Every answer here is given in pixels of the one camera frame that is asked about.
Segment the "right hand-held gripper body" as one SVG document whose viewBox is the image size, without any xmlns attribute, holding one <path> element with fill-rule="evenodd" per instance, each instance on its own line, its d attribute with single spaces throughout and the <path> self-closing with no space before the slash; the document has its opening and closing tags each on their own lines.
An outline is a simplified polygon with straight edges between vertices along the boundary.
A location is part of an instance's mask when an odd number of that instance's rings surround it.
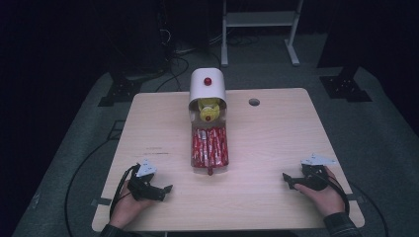
<svg viewBox="0 0 419 237">
<path fill-rule="evenodd" d="M 328 173 L 325 166 L 334 165 L 337 161 L 312 153 L 300 163 L 303 173 L 302 184 L 312 190 L 322 191 L 328 186 Z"/>
</svg>

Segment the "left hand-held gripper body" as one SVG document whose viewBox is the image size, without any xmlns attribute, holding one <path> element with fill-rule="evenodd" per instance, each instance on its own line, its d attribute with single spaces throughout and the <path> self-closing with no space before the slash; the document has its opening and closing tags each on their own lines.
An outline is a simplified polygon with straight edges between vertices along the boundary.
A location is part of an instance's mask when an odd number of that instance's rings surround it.
<svg viewBox="0 0 419 237">
<path fill-rule="evenodd" d="M 155 200 L 155 195 L 162 194 L 162 189 L 153 187 L 150 184 L 157 169 L 147 159 L 144 159 L 141 163 L 135 164 L 130 170 L 131 175 L 127 188 L 135 200 L 144 198 Z"/>
</svg>

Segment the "person's right hand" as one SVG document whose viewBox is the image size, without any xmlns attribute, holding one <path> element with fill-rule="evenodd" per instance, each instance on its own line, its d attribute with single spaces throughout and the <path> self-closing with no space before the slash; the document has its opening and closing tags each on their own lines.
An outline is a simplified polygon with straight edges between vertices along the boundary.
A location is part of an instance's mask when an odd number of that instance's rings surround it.
<svg viewBox="0 0 419 237">
<path fill-rule="evenodd" d="M 345 202 L 331 187 L 322 191 L 312 190 L 304 185 L 296 185 L 296 190 L 307 196 L 316 206 L 319 213 L 326 217 L 333 213 L 345 212 Z"/>
</svg>

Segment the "person's left hand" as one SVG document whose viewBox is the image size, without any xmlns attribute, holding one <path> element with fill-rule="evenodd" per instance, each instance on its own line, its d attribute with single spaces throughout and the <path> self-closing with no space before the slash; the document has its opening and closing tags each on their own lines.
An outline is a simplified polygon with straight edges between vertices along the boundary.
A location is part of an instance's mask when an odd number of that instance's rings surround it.
<svg viewBox="0 0 419 237">
<path fill-rule="evenodd" d="M 125 181 L 119 200 L 114 207 L 109 224 L 124 229 L 131 224 L 148 207 L 155 204 L 154 200 L 135 200 L 127 188 L 128 181 Z"/>
</svg>

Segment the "pile of red snack packets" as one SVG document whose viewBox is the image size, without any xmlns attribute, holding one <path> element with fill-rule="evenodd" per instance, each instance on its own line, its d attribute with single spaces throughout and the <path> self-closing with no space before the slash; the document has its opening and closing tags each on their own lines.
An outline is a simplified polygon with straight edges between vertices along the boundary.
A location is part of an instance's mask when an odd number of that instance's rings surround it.
<svg viewBox="0 0 419 237">
<path fill-rule="evenodd" d="M 228 164 L 226 128 L 194 128 L 191 165 L 195 168 L 221 168 Z"/>
</svg>

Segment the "yellow plastic toy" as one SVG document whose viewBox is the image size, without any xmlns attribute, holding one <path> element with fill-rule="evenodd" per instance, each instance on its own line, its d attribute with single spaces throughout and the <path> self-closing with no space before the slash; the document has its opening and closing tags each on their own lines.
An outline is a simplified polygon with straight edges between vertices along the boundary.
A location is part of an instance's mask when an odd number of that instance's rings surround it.
<svg viewBox="0 0 419 237">
<path fill-rule="evenodd" d="M 198 99 L 200 119 L 206 122 L 218 119 L 220 114 L 219 103 L 219 98 Z"/>
</svg>

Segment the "black stand base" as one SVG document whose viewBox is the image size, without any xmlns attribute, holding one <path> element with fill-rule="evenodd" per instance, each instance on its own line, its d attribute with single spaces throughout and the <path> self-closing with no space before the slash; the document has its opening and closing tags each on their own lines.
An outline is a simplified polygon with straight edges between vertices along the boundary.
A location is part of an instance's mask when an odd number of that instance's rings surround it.
<svg viewBox="0 0 419 237">
<path fill-rule="evenodd" d="M 358 68 L 358 65 L 344 66 L 338 75 L 319 77 L 331 99 L 345 99 L 351 103 L 370 102 L 372 100 L 354 79 Z"/>
<path fill-rule="evenodd" d="M 121 78 L 114 80 L 108 94 L 99 102 L 99 107 L 111 107 L 114 103 L 131 102 L 139 93 L 142 83 L 138 80 Z"/>
</svg>

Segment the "white box with red knobs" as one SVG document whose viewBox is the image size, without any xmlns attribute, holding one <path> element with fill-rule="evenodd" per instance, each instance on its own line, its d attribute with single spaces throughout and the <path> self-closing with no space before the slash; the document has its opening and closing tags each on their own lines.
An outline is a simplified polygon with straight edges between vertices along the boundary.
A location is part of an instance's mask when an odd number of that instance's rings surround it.
<svg viewBox="0 0 419 237">
<path fill-rule="evenodd" d="M 218 119 L 210 122 L 200 119 L 200 111 L 198 99 L 219 98 L 220 114 Z M 190 99 L 189 99 L 189 115 L 194 128 L 210 128 L 225 127 L 226 128 L 226 90 L 224 86 L 224 77 L 222 72 L 217 68 L 199 68 L 196 69 L 191 76 Z M 224 172 L 227 166 L 221 168 L 194 168 L 196 172 L 207 173 L 209 176 Z"/>
</svg>

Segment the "white metal stand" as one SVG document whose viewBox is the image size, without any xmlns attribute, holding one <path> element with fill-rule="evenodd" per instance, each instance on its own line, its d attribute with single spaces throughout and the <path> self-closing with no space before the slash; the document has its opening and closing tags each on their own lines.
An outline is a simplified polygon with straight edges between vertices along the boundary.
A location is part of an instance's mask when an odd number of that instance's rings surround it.
<svg viewBox="0 0 419 237">
<path fill-rule="evenodd" d="M 227 2 L 223 0 L 222 10 L 222 34 L 221 34 L 221 58 L 222 66 L 228 65 L 227 30 L 232 28 L 263 28 L 263 27 L 290 27 L 290 35 L 284 39 L 285 46 L 293 66 L 300 66 L 299 59 L 293 47 L 293 41 L 303 0 L 298 0 L 296 8 L 292 11 L 280 12 L 241 12 L 232 13 L 227 11 Z"/>
</svg>

